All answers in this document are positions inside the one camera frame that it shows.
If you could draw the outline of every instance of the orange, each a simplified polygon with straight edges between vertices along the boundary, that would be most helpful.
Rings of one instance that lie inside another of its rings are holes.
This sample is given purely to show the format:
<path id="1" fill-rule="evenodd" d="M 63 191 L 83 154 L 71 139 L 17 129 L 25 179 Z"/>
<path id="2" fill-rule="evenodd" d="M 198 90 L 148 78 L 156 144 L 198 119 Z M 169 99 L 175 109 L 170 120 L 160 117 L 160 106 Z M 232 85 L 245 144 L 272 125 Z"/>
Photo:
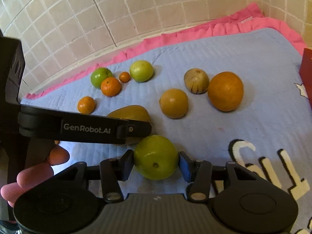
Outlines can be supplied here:
<path id="1" fill-rule="evenodd" d="M 170 89 L 163 93 L 159 105 L 164 115 L 177 119 L 185 115 L 188 110 L 188 96 L 180 89 Z"/>
<path id="2" fill-rule="evenodd" d="M 240 105 L 244 95 L 244 85 L 236 74 L 222 72 L 211 79 L 207 92 L 215 108 L 228 112 Z"/>
<path id="3" fill-rule="evenodd" d="M 86 96 L 79 100 L 77 104 L 77 109 L 80 113 L 90 114 L 91 112 L 93 112 L 95 106 L 96 102 L 94 101 L 94 99 Z"/>
<path id="4" fill-rule="evenodd" d="M 121 83 L 115 77 L 108 77 L 102 82 L 101 91 L 106 97 L 116 96 L 121 91 Z"/>
<path id="5" fill-rule="evenodd" d="M 122 72 L 120 75 L 119 75 L 119 80 L 122 82 L 122 83 L 127 83 L 129 82 L 131 79 L 131 76 L 128 72 Z"/>

